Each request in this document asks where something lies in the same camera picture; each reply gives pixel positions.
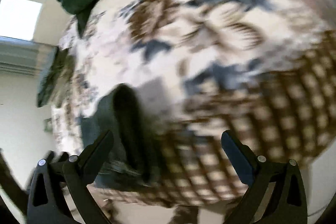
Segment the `dark blue denim jeans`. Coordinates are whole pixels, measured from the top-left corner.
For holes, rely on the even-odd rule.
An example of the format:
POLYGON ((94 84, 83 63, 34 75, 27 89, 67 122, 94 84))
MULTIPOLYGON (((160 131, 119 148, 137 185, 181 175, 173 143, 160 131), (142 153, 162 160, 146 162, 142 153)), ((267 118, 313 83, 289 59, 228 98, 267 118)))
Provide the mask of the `dark blue denim jeans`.
POLYGON ((100 98, 92 116, 80 115, 78 122, 84 147, 107 131, 113 136, 109 154, 94 180, 97 188, 133 192, 159 182, 163 157, 131 87, 118 85, 100 98))

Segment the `floral cream blanket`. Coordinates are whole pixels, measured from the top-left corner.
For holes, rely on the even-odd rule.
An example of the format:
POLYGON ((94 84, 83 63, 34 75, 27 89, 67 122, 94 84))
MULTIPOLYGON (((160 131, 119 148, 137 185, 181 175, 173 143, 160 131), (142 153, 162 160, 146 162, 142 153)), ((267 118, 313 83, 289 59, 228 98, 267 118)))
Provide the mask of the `floral cream blanket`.
POLYGON ((242 196, 222 150, 231 130, 256 154, 305 167, 335 141, 335 8, 327 0, 99 0, 79 36, 72 16, 37 105, 51 106, 58 151, 80 154, 78 117, 125 84, 163 157, 146 205, 204 206, 242 196))

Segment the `white framed window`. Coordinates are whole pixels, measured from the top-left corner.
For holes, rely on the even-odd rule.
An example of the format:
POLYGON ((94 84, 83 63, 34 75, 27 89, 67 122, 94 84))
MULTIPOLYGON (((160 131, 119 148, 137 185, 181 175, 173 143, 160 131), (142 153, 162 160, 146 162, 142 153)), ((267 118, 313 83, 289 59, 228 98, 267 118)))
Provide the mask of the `white framed window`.
POLYGON ((1 36, 32 40, 45 0, 1 0, 1 36))

